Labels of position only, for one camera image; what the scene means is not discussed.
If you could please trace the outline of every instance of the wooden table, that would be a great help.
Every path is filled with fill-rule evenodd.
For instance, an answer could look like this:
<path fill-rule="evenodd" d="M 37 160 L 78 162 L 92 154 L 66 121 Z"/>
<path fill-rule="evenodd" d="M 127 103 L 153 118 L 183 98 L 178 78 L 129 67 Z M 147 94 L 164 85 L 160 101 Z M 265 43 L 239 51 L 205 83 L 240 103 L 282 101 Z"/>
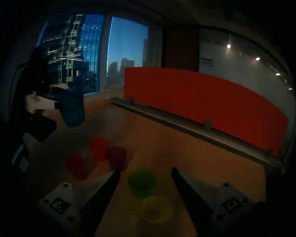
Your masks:
<path fill-rule="evenodd" d="M 264 168 L 251 160 L 189 136 L 173 128 L 115 107 L 110 100 L 86 107 L 86 121 L 67 128 L 59 115 L 53 116 L 58 129 L 43 143 L 30 146 L 27 171 L 28 190 L 41 198 L 59 183 L 87 183 L 109 172 L 108 162 L 96 164 L 88 141 L 104 137 L 108 145 L 127 149 L 129 164 L 108 205 L 96 236 L 196 236 L 196 230 L 171 179 L 171 168 L 177 167 L 204 182 L 219 185 L 228 181 L 254 201 L 265 194 Z M 64 161 L 72 153 L 82 154 L 90 176 L 76 181 L 65 169 Z M 153 195 L 162 195 L 174 204 L 174 215 L 161 224 L 145 222 L 139 215 L 141 200 L 132 196 L 128 175 L 138 169 L 149 169 L 157 178 Z"/>

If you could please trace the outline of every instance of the glass building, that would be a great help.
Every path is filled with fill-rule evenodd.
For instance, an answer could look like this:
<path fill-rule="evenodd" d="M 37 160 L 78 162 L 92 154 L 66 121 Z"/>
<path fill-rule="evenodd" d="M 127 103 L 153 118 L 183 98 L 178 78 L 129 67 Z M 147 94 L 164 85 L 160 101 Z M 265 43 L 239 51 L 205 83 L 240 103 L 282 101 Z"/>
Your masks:
<path fill-rule="evenodd" d="M 54 82 L 83 94 L 99 90 L 99 51 L 103 15 L 58 15 L 48 19 L 39 45 L 49 58 Z"/>

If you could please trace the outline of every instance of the sky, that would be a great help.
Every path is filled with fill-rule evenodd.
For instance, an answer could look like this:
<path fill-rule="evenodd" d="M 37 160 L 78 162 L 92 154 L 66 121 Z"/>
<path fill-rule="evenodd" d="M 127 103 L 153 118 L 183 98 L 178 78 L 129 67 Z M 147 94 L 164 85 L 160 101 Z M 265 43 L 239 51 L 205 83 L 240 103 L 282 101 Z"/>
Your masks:
<path fill-rule="evenodd" d="M 135 67 L 142 66 L 144 40 L 148 37 L 148 26 L 113 17 L 107 63 L 117 62 L 120 69 L 122 58 L 135 61 Z"/>

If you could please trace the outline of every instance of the red cup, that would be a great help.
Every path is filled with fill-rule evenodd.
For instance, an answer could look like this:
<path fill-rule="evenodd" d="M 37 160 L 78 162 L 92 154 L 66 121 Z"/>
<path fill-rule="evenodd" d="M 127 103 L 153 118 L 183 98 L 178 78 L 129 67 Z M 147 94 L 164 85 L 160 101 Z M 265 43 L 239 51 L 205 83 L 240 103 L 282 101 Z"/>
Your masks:
<path fill-rule="evenodd" d="M 109 147 L 105 153 L 112 169 L 126 168 L 127 151 L 123 147 Z"/>
<path fill-rule="evenodd" d="M 95 137 L 89 142 L 89 147 L 97 162 L 105 161 L 106 139 L 103 137 Z"/>
<path fill-rule="evenodd" d="M 66 168 L 77 180 L 85 180 L 88 177 L 81 155 L 73 154 L 66 158 Z"/>

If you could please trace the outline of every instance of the orange partition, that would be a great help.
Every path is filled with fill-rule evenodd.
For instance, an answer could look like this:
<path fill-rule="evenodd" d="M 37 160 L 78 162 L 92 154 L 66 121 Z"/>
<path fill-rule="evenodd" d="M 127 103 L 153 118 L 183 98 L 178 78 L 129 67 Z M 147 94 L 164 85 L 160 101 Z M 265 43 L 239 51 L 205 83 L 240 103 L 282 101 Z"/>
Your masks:
<path fill-rule="evenodd" d="M 231 81 L 173 68 L 126 68 L 124 97 L 191 119 L 277 156 L 287 117 L 269 100 Z"/>

